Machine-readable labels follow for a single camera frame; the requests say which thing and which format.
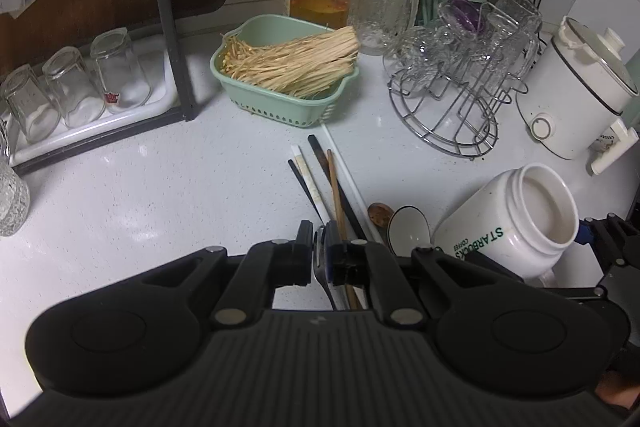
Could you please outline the black metal dish rack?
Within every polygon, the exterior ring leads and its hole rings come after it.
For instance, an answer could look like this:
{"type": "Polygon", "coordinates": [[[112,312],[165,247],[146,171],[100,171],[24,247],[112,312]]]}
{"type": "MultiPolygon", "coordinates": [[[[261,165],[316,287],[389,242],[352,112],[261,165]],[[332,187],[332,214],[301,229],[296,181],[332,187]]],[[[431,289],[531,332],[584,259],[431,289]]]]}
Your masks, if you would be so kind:
{"type": "MultiPolygon", "coordinates": [[[[33,171],[37,171],[44,167],[56,164],[67,158],[77,156],[82,153],[95,150],[101,146],[111,144],[130,136],[134,136],[143,132],[167,126],[178,121],[191,121],[198,113],[191,78],[186,60],[182,54],[179,43],[178,31],[176,28],[174,13],[172,12],[171,0],[156,0],[158,9],[160,10],[160,29],[163,31],[160,36],[165,38],[166,51],[168,53],[171,72],[174,74],[175,85],[178,92],[177,103],[172,106],[166,113],[149,118],[139,124],[128,124],[119,130],[107,131],[93,139],[82,140],[79,144],[64,146],[62,150],[56,150],[53,153],[47,153],[43,157],[35,158],[27,161],[26,164],[13,167],[14,170],[23,176],[33,171]]],[[[151,27],[137,29],[134,34],[141,40],[146,37],[156,36],[151,34],[151,27]]]]}

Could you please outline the white speckled chopstick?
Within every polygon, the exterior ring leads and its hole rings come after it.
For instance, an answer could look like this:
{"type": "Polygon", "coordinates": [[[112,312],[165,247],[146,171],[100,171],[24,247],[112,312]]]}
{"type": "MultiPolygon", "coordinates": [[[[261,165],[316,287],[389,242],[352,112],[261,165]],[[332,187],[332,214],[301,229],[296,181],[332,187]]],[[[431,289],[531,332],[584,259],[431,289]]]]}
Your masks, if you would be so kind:
{"type": "Polygon", "coordinates": [[[311,196],[311,200],[314,202],[314,207],[318,210],[320,220],[326,225],[331,221],[331,217],[329,211],[326,209],[326,205],[324,205],[322,196],[318,191],[318,187],[314,183],[314,178],[308,168],[302,150],[298,145],[292,145],[291,150],[296,167],[304,179],[305,185],[311,196]]]}

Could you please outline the brown wooden spoon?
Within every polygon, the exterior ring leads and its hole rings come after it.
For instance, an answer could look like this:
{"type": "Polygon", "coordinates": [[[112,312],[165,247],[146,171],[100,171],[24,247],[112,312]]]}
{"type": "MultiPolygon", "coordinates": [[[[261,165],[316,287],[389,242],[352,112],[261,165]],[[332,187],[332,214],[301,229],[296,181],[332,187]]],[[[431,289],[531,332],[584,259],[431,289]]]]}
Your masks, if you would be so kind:
{"type": "Polygon", "coordinates": [[[382,202],[372,202],[368,207],[370,221],[380,229],[386,229],[388,227],[390,220],[393,219],[394,213],[395,210],[382,202]]]}

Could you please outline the black thin chopstick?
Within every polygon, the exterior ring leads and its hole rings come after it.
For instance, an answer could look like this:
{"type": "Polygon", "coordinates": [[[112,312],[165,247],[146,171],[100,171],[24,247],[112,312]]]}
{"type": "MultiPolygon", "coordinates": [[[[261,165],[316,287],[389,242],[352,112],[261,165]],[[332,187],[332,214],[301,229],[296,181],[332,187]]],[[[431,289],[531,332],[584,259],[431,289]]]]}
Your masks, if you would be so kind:
{"type": "Polygon", "coordinates": [[[307,187],[307,184],[302,176],[302,174],[299,172],[295,161],[293,159],[289,159],[288,160],[288,167],[291,168],[292,173],[294,173],[294,176],[298,182],[298,184],[300,185],[300,187],[303,189],[303,192],[305,193],[306,197],[308,198],[310,205],[312,208],[314,208],[314,211],[317,213],[318,218],[320,219],[321,222],[322,221],[322,217],[320,215],[320,211],[318,210],[316,203],[314,202],[314,200],[312,199],[311,193],[309,191],[309,188],[307,187]]]}

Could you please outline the textured glass mug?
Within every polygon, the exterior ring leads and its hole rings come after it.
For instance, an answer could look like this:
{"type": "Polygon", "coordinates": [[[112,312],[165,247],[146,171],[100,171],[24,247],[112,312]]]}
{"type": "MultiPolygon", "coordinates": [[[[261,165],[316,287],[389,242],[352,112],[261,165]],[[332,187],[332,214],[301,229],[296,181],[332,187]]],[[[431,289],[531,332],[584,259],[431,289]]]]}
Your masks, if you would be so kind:
{"type": "Polygon", "coordinates": [[[496,0],[492,15],[497,17],[498,50],[506,66],[512,75],[524,78],[539,49],[540,12],[530,0],[496,0]]]}

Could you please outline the long white chopstick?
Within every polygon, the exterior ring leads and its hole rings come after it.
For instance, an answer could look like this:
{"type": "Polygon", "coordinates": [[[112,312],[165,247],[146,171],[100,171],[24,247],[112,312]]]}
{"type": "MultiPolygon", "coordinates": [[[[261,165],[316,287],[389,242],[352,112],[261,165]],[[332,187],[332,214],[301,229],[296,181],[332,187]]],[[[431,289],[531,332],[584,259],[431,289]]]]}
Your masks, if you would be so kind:
{"type": "Polygon", "coordinates": [[[345,179],[345,182],[349,186],[349,190],[352,192],[352,199],[356,202],[359,214],[361,217],[363,217],[364,225],[368,230],[369,239],[372,239],[372,241],[375,241],[376,243],[383,244],[383,236],[380,234],[380,232],[378,231],[378,228],[369,218],[368,206],[359,191],[357,183],[352,177],[352,173],[350,172],[340,149],[338,148],[337,144],[334,141],[330,128],[326,124],[322,124],[321,128],[324,134],[326,135],[326,139],[328,140],[328,143],[329,143],[329,146],[331,147],[332,152],[335,154],[337,158],[337,164],[340,166],[343,178],[345,179]]]}

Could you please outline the white ceramic spoon black rim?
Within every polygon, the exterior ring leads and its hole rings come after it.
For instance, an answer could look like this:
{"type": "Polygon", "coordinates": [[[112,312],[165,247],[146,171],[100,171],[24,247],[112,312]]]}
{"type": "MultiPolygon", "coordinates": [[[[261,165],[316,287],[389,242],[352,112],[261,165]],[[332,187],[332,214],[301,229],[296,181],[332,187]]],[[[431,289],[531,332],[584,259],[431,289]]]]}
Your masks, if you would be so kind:
{"type": "Polygon", "coordinates": [[[410,257],[414,248],[432,246],[431,230],[424,213],[411,205],[397,209],[387,225],[390,248],[398,257],[410,257]]]}

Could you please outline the brown wooden chopstick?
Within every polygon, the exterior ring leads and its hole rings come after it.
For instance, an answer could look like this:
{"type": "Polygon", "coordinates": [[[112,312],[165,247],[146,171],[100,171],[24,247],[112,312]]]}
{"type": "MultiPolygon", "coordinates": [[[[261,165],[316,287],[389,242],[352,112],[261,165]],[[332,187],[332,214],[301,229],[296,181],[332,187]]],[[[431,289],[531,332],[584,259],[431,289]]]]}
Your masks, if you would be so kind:
{"type": "MultiPolygon", "coordinates": [[[[341,241],[345,242],[346,239],[348,239],[348,235],[347,235],[347,229],[346,229],[345,216],[342,208],[340,189],[338,188],[338,180],[337,180],[337,174],[336,174],[336,168],[334,164],[332,150],[326,151],[326,160],[328,161],[328,165],[329,165],[330,183],[332,187],[335,220],[337,223],[338,233],[340,233],[341,241]]],[[[355,288],[353,288],[352,285],[346,285],[345,293],[346,293],[347,301],[349,304],[349,308],[352,310],[361,310],[362,306],[356,294],[355,288]]]]}

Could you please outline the white electric cooker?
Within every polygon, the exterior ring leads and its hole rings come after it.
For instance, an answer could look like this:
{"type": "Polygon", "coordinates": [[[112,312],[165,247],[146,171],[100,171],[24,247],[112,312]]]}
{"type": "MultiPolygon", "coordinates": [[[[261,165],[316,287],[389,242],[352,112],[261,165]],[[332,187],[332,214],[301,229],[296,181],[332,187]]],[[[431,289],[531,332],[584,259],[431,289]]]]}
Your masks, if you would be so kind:
{"type": "Polygon", "coordinates": [[[639,140],[624,124],[625,107],[639,92],[620,52],[623,39],[602,35],[564,17],[516,98],[530,137],[565,160],[593,151],[589,171],[600,174],[639,140]]]}

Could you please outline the green plastic basket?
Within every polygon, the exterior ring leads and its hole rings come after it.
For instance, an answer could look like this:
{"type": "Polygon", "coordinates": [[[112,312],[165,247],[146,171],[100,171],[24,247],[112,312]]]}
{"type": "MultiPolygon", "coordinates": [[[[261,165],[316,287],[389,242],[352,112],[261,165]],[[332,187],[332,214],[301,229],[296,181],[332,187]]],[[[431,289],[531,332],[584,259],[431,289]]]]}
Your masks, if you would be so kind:
{"type": "Polygon", "coordinates": [[[291,126],[314,127],[331,117],[338,99],[358,77],[357,61],[354,72],[335,83],[332,89],[313,98],[294,98],[294,96],[250,86],[224,75],[221,72],[221,59],[226,50],[224,40],[229,37],[238,37],[250,46],[272,46],[300,37],[322,34],[325,31],[333,30],[288,16],[258,15],[222,36],[221,45],[210,59],[210,69],[231,102],[239,108],[291,126]]]}

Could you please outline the white Starbucks ceramic jar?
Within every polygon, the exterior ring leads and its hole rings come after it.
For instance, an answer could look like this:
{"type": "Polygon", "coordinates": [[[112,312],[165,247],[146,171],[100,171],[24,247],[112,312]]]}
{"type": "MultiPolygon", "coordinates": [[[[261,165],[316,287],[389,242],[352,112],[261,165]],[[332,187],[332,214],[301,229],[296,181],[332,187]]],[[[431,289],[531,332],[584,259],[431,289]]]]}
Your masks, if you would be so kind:
{"type": "Polygon", "coordinates": [[[575,199],[544,164],[500,173],[442,220],[433,245],[465,260],[473,251],[524,280],[550,272],[579,228],[575,199]]]}

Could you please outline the upside-down drinking glass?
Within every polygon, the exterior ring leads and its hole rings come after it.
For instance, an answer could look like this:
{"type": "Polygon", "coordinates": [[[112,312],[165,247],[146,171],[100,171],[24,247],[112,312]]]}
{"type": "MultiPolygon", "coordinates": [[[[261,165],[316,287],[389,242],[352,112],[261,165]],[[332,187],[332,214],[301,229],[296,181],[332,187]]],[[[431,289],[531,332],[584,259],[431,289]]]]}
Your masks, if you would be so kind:
{"type": "Polygon", "coordinates": [[[47,139],[60,123],[60,112],[28,64],[6,76],[1,85],[1,98],[8,104],[29,144],[47,139]]]}
{"type": "Polygon", "coordinates": [[[110,113],[126,112],[149,100],[151,86],[134,53],[126,27],[96,36],[90,46],[90,57],[110,113]]]}
{"type": "Polygon", "coordinates": [[[103,98],[77,48],[59,49],[43,64],[42,72],[67,128],[85,126],[103,114],[103,98]]]}

